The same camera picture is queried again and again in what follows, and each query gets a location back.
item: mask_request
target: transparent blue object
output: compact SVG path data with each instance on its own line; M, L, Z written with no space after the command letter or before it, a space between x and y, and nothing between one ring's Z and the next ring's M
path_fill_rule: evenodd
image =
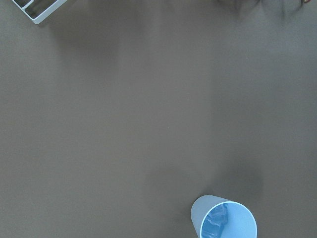
M224 226L228 223L228 209L226 204L213 208L206 216L202 238L220 238Z

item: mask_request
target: gray surface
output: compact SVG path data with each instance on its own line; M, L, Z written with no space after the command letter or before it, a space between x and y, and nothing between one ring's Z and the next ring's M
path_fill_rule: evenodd
M317 234L317 1L0 2L0 237L196 237L202 194Z

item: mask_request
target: cup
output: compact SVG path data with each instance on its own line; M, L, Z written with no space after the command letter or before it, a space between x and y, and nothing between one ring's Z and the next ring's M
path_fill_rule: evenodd
M256 238L257 224L242 204L212 195L198 198L191 209L199 238Z

